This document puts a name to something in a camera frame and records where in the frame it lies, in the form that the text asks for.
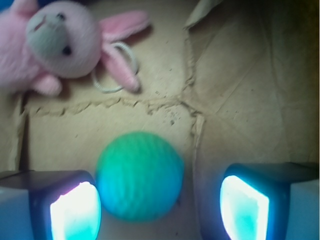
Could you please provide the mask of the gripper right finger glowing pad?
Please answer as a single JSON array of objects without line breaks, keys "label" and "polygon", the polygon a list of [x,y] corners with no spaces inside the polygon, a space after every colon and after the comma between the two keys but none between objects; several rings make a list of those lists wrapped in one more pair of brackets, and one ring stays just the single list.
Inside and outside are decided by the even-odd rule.
[{"label": "gripper right finger glowing pad", "polygon": [[317,240],[319,165],[314,162],[199,165],[204,240]]}]

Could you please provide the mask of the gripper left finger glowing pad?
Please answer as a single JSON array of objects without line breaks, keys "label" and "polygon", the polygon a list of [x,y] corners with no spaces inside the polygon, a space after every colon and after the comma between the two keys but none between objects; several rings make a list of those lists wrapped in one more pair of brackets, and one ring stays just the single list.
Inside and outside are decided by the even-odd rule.
[{"label": "gripper left finger glowing pad", "polygon": [[96,240],[102,207],[85,170],[3,171],[2,240]]}]

